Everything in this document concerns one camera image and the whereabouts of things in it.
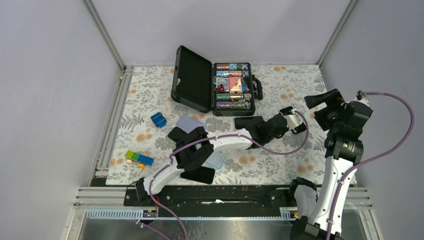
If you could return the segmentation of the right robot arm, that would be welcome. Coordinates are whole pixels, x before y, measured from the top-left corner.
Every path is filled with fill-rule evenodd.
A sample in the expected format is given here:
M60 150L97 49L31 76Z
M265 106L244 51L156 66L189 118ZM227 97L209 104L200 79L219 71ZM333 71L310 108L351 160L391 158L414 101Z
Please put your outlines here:
M367 95L358 91L355 99L345 101L338 89L304 97L309 109L324 103L314 112L314 118L323 131L325 167L320 190L302 177L290 183L287 201L297 206L297 219L292 222L291 240L339 240L342 216L351 181L364 154L359 139L373 110Z

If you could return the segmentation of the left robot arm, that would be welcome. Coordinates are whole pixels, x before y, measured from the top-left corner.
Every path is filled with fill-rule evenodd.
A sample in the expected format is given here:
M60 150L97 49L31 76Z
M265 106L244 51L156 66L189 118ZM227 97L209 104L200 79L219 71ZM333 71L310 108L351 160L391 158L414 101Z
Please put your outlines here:
M215 152L235 149L271 150L265 145L274 139L282 138L285 133L309 134L306 118L292 107L286 107L268 120L261 116L237 117L234 120L235 131L210 133L199 126L186 133L179 128L171 131L179 134L176 148L169 155L169 160L153 174L141 177L135 182L136 199L144 206L152 204L164 186L173 179L182 179L212 184L215 170L204 167L204 163Z

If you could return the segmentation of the bare dark blue phone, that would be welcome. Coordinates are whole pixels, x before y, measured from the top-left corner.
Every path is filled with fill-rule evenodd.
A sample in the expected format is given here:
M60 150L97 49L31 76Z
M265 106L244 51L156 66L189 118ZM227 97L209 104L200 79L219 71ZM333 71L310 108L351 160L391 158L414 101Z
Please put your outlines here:
M182 130L179 127L174 127L169 133L168 133L168 137L174 141L175 143L177 143L178 141L180 141L181 139L183 139L185 136L187 135L187 133Z

